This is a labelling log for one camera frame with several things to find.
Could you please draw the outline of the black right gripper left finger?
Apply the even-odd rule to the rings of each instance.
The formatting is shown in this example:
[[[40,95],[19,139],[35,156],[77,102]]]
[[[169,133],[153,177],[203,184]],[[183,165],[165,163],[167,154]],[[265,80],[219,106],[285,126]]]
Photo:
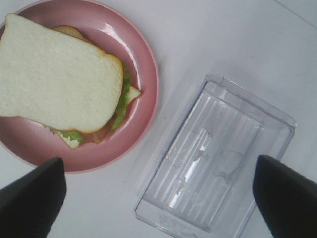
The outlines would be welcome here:
[[[0,236],[45,238],[66,196],[64,163],[52,158],[0,191]]]

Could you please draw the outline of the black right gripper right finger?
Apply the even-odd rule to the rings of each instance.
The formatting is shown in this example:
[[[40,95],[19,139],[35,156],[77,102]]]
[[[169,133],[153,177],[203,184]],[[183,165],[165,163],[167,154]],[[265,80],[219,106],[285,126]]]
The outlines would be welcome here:
[[[268,155],[257,158],[253,196],[275,238],[317,236],[317,185]]]

